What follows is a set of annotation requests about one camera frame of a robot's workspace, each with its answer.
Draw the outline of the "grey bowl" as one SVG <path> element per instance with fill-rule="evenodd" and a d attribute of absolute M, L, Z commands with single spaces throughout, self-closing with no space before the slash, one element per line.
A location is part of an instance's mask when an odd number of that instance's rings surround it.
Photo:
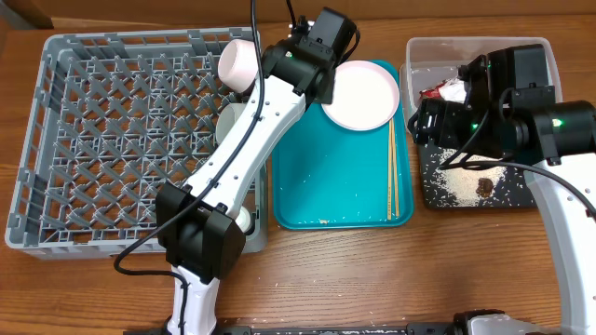
<path fill-rule="evenodd" d="M 246 108 L 245 103 L 229 103 L 221 111 L 215 127 L 215 141 L 221 145 L 224 138 Z"/>

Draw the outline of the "red wrapper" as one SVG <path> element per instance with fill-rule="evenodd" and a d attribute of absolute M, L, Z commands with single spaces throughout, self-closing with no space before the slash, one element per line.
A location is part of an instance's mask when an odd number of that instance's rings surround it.
<path fill-rule="evenodd" d="M 422 99 L 431 99 L 431 98 L 441 98 L 440 93 L 439 93 L 439 88 L 442 87 L 444 84 L 446 83 L 452 83 L 452 82 L 456 82 L 456 81 L 460 81 L 463 82 L 462 80 L 458 79 L 458 78 L 451 78 L 451 79 L 446 79 L 443 80 L 442 82 L 440 82 L 439 84 L 437 84 L 435 87 L 430 87 L 430 88 L 426 88 L 420 91 L 420 97 Z"/>

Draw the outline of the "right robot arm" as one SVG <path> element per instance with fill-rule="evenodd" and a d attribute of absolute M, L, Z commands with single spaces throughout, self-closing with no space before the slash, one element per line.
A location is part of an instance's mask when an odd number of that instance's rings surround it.
<path fill-rule="evenodd" d="M 458 68 L 461 102 L 426 98 L 410 117 L 417 144 L 453 154 L 441 170 L 522 171 L 558 279 L 559 334 L 595 331 L 595 108 L 558 102 L 544 47 L 515 46 Z"/>

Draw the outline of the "brown food scrap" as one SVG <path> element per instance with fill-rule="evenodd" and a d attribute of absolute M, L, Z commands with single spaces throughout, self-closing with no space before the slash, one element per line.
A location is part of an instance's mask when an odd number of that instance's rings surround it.
<path fill-rule="evenodd" d="M 494 183 L 491 179 L 488 179 L 488 178 L 478 179 L 478 187 L 476 189 L 476 194 L 478 196 L 487 198 L 493 193 L 493 190 L 494 190 Z"/>

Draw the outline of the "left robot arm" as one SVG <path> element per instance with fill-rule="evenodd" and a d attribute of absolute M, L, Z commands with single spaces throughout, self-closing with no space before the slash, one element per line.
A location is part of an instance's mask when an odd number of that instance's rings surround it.
<path fill-rule="evenodd" d="M 314 22 L 296 20 L 289 37 L 266 49 L 256 39 L 234 39 L 223 49 L 220 80 L 251 95 L 208 161 L 182 187 L 167 182 L 156 197 L 158 242 L 176 276 L 169 334 L 215 330 L 219 283 L 257 230 L 240 218 L 253 179 L 312 103 L 332 101 L 335 69 L 358 41 L 356 24 L 325 7 Z"/>

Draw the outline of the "large white plate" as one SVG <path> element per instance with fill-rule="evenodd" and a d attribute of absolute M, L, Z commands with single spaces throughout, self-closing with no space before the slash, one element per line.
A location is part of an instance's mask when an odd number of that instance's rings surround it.
<path fill-rule="evenodd" d="M 336 68 L 332 102 L 321 107 L 336 125 L 369 131 L 386 124 L 399 105 L 399 87 L 388 70 L 371 61 L 350 60 Z"/>

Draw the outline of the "white napkin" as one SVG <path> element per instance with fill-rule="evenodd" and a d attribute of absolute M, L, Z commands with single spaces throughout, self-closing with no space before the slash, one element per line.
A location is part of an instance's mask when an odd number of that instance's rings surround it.
<path fill-rule="evenodd" d="M 444 84 L 439 93 L 445 101 L 451 102 L 464 103 L 467 97 L 465 83 L 460 81 Z"/>

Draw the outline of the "white cup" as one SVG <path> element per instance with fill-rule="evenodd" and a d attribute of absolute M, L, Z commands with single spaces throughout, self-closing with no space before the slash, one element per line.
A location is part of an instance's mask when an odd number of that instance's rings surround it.
<path fill-rule="evenodd" d="M 236 218 L 236 224 L 244 235 L 251 235 L 254 231 L 252 213 L 246 208 L 241 207 Z"/>

